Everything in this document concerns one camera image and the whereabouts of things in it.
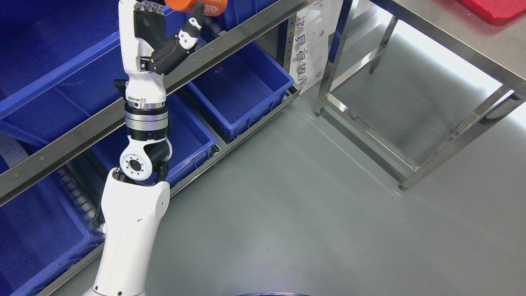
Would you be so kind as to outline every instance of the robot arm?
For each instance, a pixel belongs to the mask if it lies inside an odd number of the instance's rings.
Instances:
[[[161,4],[135,0],[119,3],[121,52],[124,70],[129,76],[129,82],[124,84],[129,145],[120,156],[119,164],[132,180],[143,181],[153,172],[161,172],[163,163],[171,156],[163,75],[173,71],[194,51],[203,10],[203,3],[196,4],[192,17],[179,34],[166,39]]]
[[[169,202],[165,181],[171,144],[163,75],[192,51],[203,23],[202,3],[179,34],[166,39],[164,1],[119,1],[119,33],[129,81],[124,94],[129,145],[110,171],[101,198],[106,241],[97,278],[84,296],[145,296],[146,273],[159,222]],[[155,185],[136,183],[157,172]]]

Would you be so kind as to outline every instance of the orange object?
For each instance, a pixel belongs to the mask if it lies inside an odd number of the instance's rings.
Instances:
[[[209,16],[218,16],[227,7],[227,0],[165,0],[171,9],[182,12],[192,12],[198,1],[205,3],[205,15]]]

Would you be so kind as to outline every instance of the table leg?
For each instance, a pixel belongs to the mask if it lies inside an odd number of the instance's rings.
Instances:
[[[417,169],[416,173],[402,182],[400,189],[411,188],[526,101],[526,98],[514,93],[508,95],[509,92],[510,89],[503,85],[482,102],[457,126],[437,151]],[[491,108],[505,95],[508,95],[506,99]]]
[[[378,46],[378,52],[380,53],[383,50],[386,49],[387,43],[389,42],[389,39],[391,39],[391,35],[393,34],[393,31],[395,30],[396,23],[398,22],[398,18],[396,16],[393,16],[391,18],[391,21],[389,22],[389,25],[387,26],[386,32],[383,34],[382,41],[380,41],[380,45]],[[379,55],[371,64],[371,69],[369,70],[369,73],[374,73],[378,65],[380,64],[380,60],[382,59],[382,55]]]

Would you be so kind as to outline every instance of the blue storage box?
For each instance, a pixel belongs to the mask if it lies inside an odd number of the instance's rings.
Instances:
[[[216,17],[224,30],[230,30],[277,0],[228,0],[227,7]]]
[[[166,104],[172,124],[168,138],[173,148],[166,181],[174,186],[212,157],[216,139],[180,100],[178,94],[169,95]],[[120,154],[127,145],[127,130],[123,126],[92,146],[92,150],[102,164],[111,170],[119,165]],[[145,183],[151,184],[154,179],[152,176]]]
[[[36,294],[98,246],[90,222],[57,173],[0,207],[0,296]]]
[[[255,42],[187,84],[215,129],[237,138],[283,101],[292,77]]]
[[[0,131],[42,147],[120,97],[118,1],[14,3],[0,7]],[[165,14],[167,34],[188,17]]]

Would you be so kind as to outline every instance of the metal shelving rack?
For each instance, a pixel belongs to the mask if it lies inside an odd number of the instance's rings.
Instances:
[[[391,174],[400,183],[401,190],[407,190],[526,102],[526,68],[523,67],[526,64],[523,54],[526,49],[523,38],[526,18],[511,23],[504,31],[490,34],[496,28],[475,15],[470,14],[466,22],[433,1],[370,0],[389,12],[391,21],[379,45],[336,77],[336,68],[345,44],[354,44],[379,25],[371,21],[374,7],[354,18],[360,1],[343,0],[336,29],[341,38],[332,41],[314,114],[319,116],[322,111],[326,111],[323,116],[329,122]],[[450,8],[453,12],[455,9],[459,14],[466,12],[459,4]],[[398,20],[406,22],[502,83],[500,88],[458,123],[423,163],[417,163],[407,156],[334,95],[339,87],[362,70],[369,69],[370,74],[374,73]]]
[[[166,89],[167,94],[175,92],[201,73],[207,71],[285,21],[288,21],[286,37],[290,38],[289,35],[294,33],[296,13],[310,3],[312,3],[312,0],[278,0],[265,10],[228,31],[223,36],[206,44],[181,63],[177,71],[165,76],[165,85],[168,86]],[[277,59],[283,63],[285,68],[288,68],[290,65],[292,47],[292,42],[287,42],[287,40],[286,38],[286,41],[281,44],[277,56]],[[298,94],[299,92],[296,88],[291,87],[287,91],[284,101],[279,106],[230,143],[225,143],[216,133],[213,133],[217,141],[216,152],[212,158],[171,188],[170,196],[173,197],[232,149],[268,123],[289,106]],[[24,161],[0,174],[0,206],[6,204],[38,181],[67,164],[73,158],[89,149],[93,144],[123,125],[124,113],[122,110],[122,101],[119,99]],[[38,295],[50,295],[79,270],[89,264],[89,262],[97,258],[102,253],[103,247],[104,244],[101,244],[95,248],[91,253],[87,254],[83,259],[43,289]]]

